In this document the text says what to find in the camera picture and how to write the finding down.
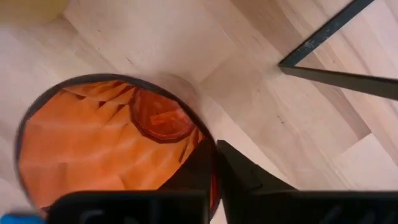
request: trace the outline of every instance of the blue object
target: blue object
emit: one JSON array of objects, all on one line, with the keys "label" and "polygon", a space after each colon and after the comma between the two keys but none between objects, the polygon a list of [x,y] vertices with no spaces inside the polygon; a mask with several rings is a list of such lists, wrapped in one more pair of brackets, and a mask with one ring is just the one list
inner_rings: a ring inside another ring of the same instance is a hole
[{"label": "blue object", "polygon": [[33,215],[3,215],[0,218],[0,224],[45,224],[45,220]]}]

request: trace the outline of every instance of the black stand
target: black stand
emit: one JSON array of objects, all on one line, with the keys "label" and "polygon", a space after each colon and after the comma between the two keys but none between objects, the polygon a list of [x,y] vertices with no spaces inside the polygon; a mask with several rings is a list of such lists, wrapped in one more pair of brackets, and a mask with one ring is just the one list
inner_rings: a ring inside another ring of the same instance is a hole
[{"label": "black stand", "polygon": [[280,69],[286,75],[293,75],[307,80],[398,100],[398,80],[296,66],[303,58],[315,50],[373,1],[374,0],[353,0],[283,59],[279,63]]}]

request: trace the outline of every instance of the wooden floor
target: wooden floor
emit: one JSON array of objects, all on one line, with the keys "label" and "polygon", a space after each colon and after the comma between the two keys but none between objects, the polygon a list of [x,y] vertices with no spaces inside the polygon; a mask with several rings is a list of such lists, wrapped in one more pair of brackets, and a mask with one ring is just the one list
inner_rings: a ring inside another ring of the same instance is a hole
[{"label": "wooden floor", "polygon": [[[299,189],[398,189],[398,103],[277,68],[348,2],[70,0],[48,24],[1,24],[0,213],[29,207],[11,172],[22,115],[88,73],[188,80],[215,138]],[[375,0],[300,65],[398,78],[397,40],[398,2]]]}]

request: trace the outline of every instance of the black metal rod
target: black metal rod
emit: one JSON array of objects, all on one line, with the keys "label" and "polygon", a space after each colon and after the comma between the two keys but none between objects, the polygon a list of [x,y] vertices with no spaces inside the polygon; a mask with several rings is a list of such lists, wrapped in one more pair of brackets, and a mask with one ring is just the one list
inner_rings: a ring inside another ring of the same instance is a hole
[{"label": "black metal rod", "polygon": [[312,68],[279,65],[287,75],[305,78],[324,84],[349,90],[398,100],[398,80],[392,78],[371,77],[344,72],[333,72]]},{"label": "black metal rod", "polygon": [[293,50],[283,61],[282,65],[294,66],[310,54],[319,45],[324,43],[331,35],[342,28],[353,17],[360,13],[374,0],[353,0],[337,15],[331,18],[325,25],[312,34],[306,41]]}]

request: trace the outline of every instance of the orange cloth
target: orange cloth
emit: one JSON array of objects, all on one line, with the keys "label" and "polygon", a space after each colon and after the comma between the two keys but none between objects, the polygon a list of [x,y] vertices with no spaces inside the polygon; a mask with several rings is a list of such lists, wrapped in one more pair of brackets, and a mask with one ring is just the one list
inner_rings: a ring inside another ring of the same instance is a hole
[{"label": "orange cloth", "polygon": [[203,139],[178,103],[118,80],[64,88],[25,124],[34,204],[78,190],[155,190]]}]

